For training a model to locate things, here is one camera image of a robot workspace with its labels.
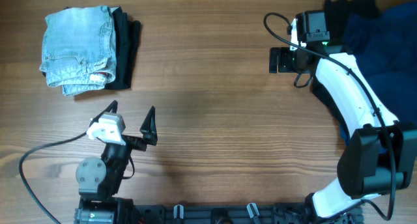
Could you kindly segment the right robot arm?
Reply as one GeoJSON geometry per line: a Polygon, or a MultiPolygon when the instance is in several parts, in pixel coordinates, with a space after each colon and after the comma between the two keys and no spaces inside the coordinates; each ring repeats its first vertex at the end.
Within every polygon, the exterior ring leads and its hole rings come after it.
{"type": "Polygon", "coordinates": [[[270,72],[308,75],[307,86],[341,123],[347,147],[337,177],[309,194],[300,207],[303,223],[346,219],[363,204],[386,195],[390,220],[397,191],[409,186],[416,157],[416,125],[400,122],[379,100],[349,48],[330,36],[322,10],[287,20],[283,47],[270,50],[270,72]]]}

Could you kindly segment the light blue denim shorts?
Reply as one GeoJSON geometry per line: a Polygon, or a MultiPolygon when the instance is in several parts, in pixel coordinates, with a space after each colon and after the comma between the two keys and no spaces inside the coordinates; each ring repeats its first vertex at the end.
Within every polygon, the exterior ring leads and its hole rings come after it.
{"type": "Polygon", "coordinates": [[[108,6],[68,8],[45,17],[42,64],[49,87],[75,96],[115,81],[116,32],[108,6]]]}

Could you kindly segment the folded black shorts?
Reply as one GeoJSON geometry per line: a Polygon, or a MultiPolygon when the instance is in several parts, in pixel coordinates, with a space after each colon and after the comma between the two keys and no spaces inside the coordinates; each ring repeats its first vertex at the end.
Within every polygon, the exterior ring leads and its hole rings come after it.
{"type": "Polygon", "coordinates": [[[115,81],[108,83],[104,89],[129,89],[139,47],[141,23],[130,20],[121,7],[110,8],[115,22],[117,69],[115,81]]]}

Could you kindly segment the black garment under pile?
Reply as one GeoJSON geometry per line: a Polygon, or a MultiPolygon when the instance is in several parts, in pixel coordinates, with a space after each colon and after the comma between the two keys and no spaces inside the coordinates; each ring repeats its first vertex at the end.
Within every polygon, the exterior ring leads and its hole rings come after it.
{"type": "MultiPolygon", "coordinates": [[[[350,49],[344,45],[343,35],[351,14],[357,14],[367,19],[375,19],[380,16],[380,10],[377,8],[375,0],[325,0],[324,9],[314,11],[309,17],[308,23],[314,25],[315,29],[320,26],[323,27],[329,35],[314,41],[309,40],[307,48],[322,55],[349,52],[350,49]]],[[[333,117],[341,124],[341,129],[346,130],[347,125],[340,110],[333,97],[331,97],[328,88],[318,77],[313,81],[312,92],[329,108],[333,117]]]]}

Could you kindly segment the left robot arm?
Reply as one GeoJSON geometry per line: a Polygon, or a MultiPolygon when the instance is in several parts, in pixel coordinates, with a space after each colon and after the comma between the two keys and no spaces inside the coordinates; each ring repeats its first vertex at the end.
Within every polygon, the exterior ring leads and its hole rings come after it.
{"type": "Polygon", "coordinates": [[[84,159],[76,169],[80,195],[79,206],[74,212],[74,223],[145,223],[145,218],[135,207],[132,199],[115,197],[127,166],[133,165],[131,153],[146,151],[158,142],[155,107],[151,107],[139,132],[141,137],[123,134],[126,126],[117,112],[115,100],[96,117],[91,119],[86,135],[89,139],[105,144],[99,158],[84,159]]]}

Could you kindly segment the dark blue garment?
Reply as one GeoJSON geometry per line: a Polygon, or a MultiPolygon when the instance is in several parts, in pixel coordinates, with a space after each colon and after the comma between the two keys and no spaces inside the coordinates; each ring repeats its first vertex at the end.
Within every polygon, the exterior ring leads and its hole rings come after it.
{"type": "Polygon", "coordinates": [[[343,39],[385,107],[399,121],[416,123],[416,1],[352,11],[343,39]]]}

